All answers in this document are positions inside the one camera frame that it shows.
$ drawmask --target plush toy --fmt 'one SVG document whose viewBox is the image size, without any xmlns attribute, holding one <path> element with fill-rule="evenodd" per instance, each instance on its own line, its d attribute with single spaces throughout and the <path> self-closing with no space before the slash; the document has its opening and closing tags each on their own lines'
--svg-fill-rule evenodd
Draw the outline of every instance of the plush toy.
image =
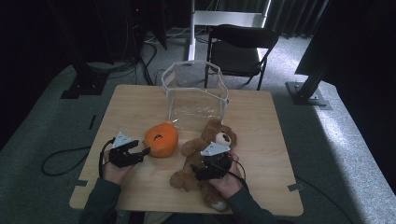
<svg viewBox="0 0 396 224">
<path fill-rule="evenodd" d="M 174 188 L 190 191 L 199 189 L 204 201 L 214 209 L 222 212 L 227 210 L 227 204 L 221 194 L 206 180 L 198 181 L 191 166 L 202 168 L 203 156 L 201 151 L 207 148 L 211 142 L 225 145 L 232 150 L 236 146 L 236 134 L 230 127 L 222 125 L 219 119 L 211 119 L 205 126 L 201 138 L 192 139 L 180 149 L 186 157 L 183 169 L 175 172 L 170 178 L 170 185 Z"/>
</svg>

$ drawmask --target sleeve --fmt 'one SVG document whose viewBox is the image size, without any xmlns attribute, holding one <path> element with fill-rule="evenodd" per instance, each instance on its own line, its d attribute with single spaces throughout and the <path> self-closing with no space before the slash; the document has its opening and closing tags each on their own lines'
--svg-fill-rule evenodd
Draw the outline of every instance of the sleeve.
<svg viewBox="0 0 396 224">
<path fill-rule="evenodd" d="M 120 185 L 99 178 L 78 223 L 107 223 L 119 201 L 120 192 Z"/>
<path fill-rule="evenodd" d="M 269 211 L 261 209 L 246 188 L 240 189 L 228 198 L 227 203 L 233 210 L 238 224 L 276 224 L 274 216 Z"/>
</svg>

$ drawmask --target teddy bear paw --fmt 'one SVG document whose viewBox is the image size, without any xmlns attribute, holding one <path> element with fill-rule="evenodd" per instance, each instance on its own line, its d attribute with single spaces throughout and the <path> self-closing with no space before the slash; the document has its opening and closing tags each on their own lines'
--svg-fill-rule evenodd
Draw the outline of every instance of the teddy bear paw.
<svg viewBox="0 0 396 224">
<path fill-rule="evenodd" d="M 226 209 L 227 204 L 225 202 L 212 203 L 212 207 L 218 211 L 223 211 Z"/>
</svg>

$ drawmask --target orange pumpkin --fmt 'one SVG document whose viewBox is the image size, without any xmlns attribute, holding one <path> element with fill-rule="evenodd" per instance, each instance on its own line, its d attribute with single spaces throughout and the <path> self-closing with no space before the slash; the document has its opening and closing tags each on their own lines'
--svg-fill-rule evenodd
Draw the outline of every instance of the orange pumpkin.
<svg viewBox="0 0 396 224">
<path fill-rule="evenodd" d="M 170 121 L 156 125 L 146 132 L 145 147 L 150 147 L 149 155 L 165 158 L 172 155 L 178 143 L 178 133 Z"/>
</svg>

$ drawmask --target hand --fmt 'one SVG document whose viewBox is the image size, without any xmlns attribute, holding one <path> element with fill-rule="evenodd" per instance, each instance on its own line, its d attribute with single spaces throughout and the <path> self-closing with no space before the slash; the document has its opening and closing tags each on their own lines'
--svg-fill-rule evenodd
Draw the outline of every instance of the hand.
<svg viewBox="0 0 396 224">
<path fill-rule="evenodd" d="M 119 168 L 116 165 L 114 165 L 113 163 L 108 162 L 109 154 L 110 154 L 109 150 L 104 153 L 106 164 L 102 168 L 103 169 L 103 179 L 113 182 L 115 184 L 121 185 L 125 179 L 125 176 L 128 174 L 128 172 L 130 170 L 132 170 L 132 168 L 134 168 L 134 165 Z"/>
<path fill-rule="evenodd" d="M 229 152 L 228 154 L 232 157 L 233 160 L 229 171 L 241 177 L 241 172 L 239 172 L 237 166 L 237 161 L 239 161 L 239 157 L 237 157 L 233 152 Z M 230 198 L 237 191 L 244 187 L 239 179 L 230 174 L 226 174 L 222 179 L 210 179 L 208 180 L 208 182 L 213 185 L 226 199 Z"/>
</svg>

